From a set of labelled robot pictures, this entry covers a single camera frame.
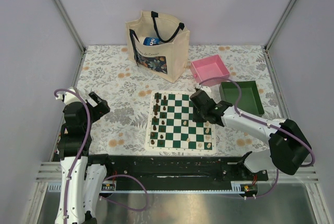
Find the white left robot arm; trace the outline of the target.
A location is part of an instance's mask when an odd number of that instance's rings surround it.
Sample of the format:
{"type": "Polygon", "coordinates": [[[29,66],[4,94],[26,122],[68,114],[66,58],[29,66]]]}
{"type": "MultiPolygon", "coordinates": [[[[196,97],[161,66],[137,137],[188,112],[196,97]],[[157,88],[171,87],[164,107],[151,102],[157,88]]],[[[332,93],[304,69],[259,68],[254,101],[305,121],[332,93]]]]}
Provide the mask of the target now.
{"type": "Polygon", "coordinates": [[[95,208],[102,181],[113,175],[113,167],[101,159],[88,163],[90,132],[93,123],[108,114],[110,108],[95,92],[89,93],[96,103],[92,106],[75,87],[57,89],[54,95],[65,104],[57,147],[62,183],[55,223],[96,223],[95,208]]]}

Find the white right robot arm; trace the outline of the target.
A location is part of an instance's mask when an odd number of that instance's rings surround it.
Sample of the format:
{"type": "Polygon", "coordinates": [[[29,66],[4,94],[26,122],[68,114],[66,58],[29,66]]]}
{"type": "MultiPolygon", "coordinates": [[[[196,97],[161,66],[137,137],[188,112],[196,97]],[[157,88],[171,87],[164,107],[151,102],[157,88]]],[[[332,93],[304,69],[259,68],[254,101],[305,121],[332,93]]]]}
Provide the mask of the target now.
{"type": "Polygon", "coordinates": [[[215,103],[203,90],[197,90],[190,96],[190,100],[196,118],[248,133],[269,146],[265,151],[251,151],[241,158],[237,167],[241,179],[249,180],[257,172],[268,169],[294,175],[300,167],[314,164],[312,148],[293,120],[264,120],[241,111],[229,102],[215,103]]]}

